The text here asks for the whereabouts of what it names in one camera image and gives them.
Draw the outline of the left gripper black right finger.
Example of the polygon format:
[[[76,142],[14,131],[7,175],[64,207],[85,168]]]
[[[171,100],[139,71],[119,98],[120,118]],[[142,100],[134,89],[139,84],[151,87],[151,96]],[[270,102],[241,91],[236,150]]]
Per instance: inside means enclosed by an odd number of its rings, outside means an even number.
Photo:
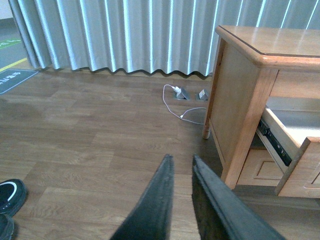
[[[202,240],[283,240],[206,163],[193,156],[192,201]]]

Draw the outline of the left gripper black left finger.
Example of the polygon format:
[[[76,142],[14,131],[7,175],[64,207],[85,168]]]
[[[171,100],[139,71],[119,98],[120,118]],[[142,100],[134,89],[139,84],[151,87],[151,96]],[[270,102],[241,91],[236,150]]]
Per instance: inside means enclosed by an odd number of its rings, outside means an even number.
[[[112,240],[170,238],[175,164],[166,154],[136,206],[112,235]]]

